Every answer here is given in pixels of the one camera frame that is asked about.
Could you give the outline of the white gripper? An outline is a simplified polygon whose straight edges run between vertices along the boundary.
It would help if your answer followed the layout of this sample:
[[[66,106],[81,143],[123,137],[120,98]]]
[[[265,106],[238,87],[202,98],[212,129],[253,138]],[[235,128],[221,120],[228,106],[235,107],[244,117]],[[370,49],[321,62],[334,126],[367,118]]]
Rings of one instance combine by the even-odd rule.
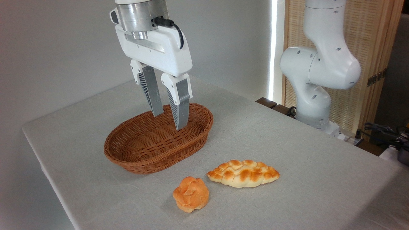
[[[164,112],[154,72],[156,68],[165,72],[161,80],[167,88],[176,130],[184,128],[189,118],[189,99],[193,97],[190,78],[186,74],[192,69],[187,41],[180,49],[177,29],[162,26],[148,31],[148,39],[134,39],[130,32],[123,30],[116,8],[110,12],[110,17],[116,24],[122,50],[132,59],[130,66],[135,82],[142,87],[153,116]]]

